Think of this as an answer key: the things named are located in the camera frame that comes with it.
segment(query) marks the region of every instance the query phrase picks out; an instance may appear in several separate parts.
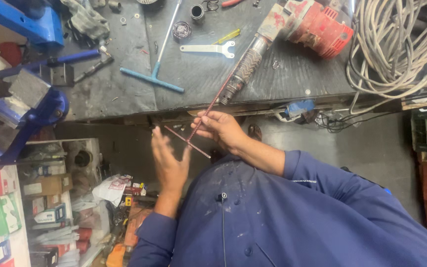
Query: white pin spanner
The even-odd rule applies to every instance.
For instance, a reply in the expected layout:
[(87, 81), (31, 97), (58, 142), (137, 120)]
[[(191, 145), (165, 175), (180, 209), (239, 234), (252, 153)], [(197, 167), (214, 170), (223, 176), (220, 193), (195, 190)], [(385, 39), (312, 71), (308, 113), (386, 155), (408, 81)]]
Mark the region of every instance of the white pin spanner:
[(234, 58), (235, 54), (228, 51), (228, 48), (235, 46), (235, 42), (229, 41), (224, 45), (181, 45), (182, 52), (213, 52), (224, 54), (227, 58)]

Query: red-handled pliers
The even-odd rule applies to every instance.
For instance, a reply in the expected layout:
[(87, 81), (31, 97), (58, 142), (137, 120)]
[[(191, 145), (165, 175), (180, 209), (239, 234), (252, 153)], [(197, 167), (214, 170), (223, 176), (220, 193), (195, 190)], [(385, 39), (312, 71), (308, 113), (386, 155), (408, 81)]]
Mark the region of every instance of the red-handled pliers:
[(225, 1), (222, 3), (222, 7), (226, 8), (229, 6), (233, 6), (233, 5), (240, 3), (241, 1), (243, 1), (243, 0), (228, 0), (228, 1)]

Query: concrete floor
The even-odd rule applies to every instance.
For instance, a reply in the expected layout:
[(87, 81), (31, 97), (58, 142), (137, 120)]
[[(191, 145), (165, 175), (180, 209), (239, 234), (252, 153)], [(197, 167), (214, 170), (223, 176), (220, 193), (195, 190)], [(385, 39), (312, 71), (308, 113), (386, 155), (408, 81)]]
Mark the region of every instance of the concrete floor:
[[(401, 113), (383, 116), (340, 133), (329, 133), (315, 124), (282, 123), (264, 116), (248, 117), (242, 127), (246, 130), (249, 124), (256, 123), (266, 144), (284, 150), (308, 151), (318, 160), (337, 167), (347, 166), (352, 172), (389, 188), (410, 215), (422, 223), (422, 197), (415, 174), (409, 119), (403, 116)], [(115, 173), (134, 176), (147, 183), (149, 191), (158, 189), (150, 148), (151, 132), (147, 128), (62, 123), (56, 127), (56, 137), (97, 137), (100, 151), (112, 163)], [(180, 156), (184, 143), (172, 134), (170, 137)], [(193, 139), (193, 143), (205, 151), (216, 145), (201, 137)], [(193, 150), (188, 184), (209, 165), (207, 158)]]

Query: workbench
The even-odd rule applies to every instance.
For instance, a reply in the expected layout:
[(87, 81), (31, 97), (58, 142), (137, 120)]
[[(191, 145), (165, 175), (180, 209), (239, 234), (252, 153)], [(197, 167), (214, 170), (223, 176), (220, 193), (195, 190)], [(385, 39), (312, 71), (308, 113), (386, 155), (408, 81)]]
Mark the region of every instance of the workbench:
[[(228, 59), (222, 54), (183, 53), (179, 49), (180, 45), (169, 37), (158, 79), (185, 88), (183, 94), (153, 86), (122, 74), (119, 70), (125, 67), (151, 75), (151, 67), (157, 61), (154, 42), (157, 42), (160, 51), (176, 1), (166, 0), (158, 9), (146, 8), (134, 0), (120, 2), (123, 7), (120, 14), (113, 13), (108, 6), (97, 9), (110, 23), (112, 40), (106, 47), (115, 61), (74, 88), (63, 89), (70, 100), (68, 121), (207, 106), (277, 1), (261, 0), (258, 8), (253, 7), (249, 0), (229, 8), (220, 7), (217, 11), (206, 12), (203, 25), (198, 26), (192, 23), (189, 11), (193, 4), (202, 1), (183, 0), (175, 22), (186, 21), (191, 25), (193, 34), (188, 45), (210, 45), (236, 28), (241, 29), (241, 34), (233, 39), (235, 47), (230, 48), (234, 49), (234, 59)], [(139, 19), (134, 17), (135, 14), (140, 15)], [(126, 18), (126, 26), (120, 23), (122, 17)], [(338, 20), (350, 22), (342, 13)], [(80, 51), (80, 47), (67, 38), (59, 55)], [(348, 53), (349, 45), (334, 59), (323, 60), (302, 44), (276, 40), (264, 55), (249, 84), (235, 95), (231, 103), (274, 103), (354, 94), (355, 90), (348, 84), (344, 72)], [(75, 76), (98, 60), (73, 64)], [(272, 67), (275, 60), (280, 64), (277, 69)]]

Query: shirt button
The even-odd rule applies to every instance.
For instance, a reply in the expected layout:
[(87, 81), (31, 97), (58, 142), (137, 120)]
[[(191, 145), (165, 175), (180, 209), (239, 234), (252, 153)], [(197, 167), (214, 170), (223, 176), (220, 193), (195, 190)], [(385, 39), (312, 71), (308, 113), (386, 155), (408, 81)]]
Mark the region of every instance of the shirt button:
[(245, 255), (246, 255), (247, 257), (249, 257), (251, 254), (252, 254), (252, 248), (251, 248), (251, 247), (249, 247), (249, 248), (245, 249)]

